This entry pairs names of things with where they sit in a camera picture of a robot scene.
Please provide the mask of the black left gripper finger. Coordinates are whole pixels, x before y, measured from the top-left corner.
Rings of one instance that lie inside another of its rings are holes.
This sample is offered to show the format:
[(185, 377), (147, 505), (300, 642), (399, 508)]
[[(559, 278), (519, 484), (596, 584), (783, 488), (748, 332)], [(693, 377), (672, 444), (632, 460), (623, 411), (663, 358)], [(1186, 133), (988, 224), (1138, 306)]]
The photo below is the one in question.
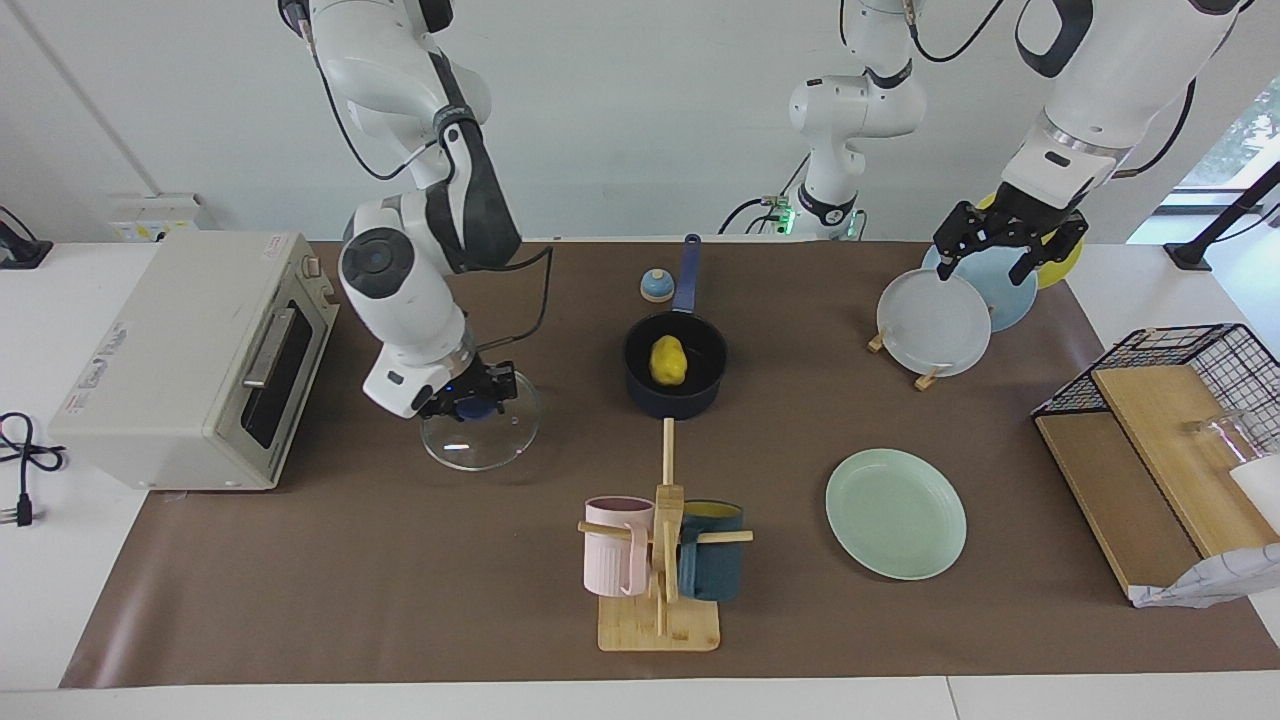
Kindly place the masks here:
[(987, 219), (987, 210), (973, 202), (955, 205), (934, 232), (934, 249), (940, 255), (937, 275), (954, 274), (964, 258), (991, 247)]
[(1083, 215), (1068, 215), (1056, 231), (1030, 238), (1010, 269), (1010, 281), (1018, 286), (1036, 274), (1038, 286), (1059, 283), (1076, 265), (1087, 231), (1088, 220)]

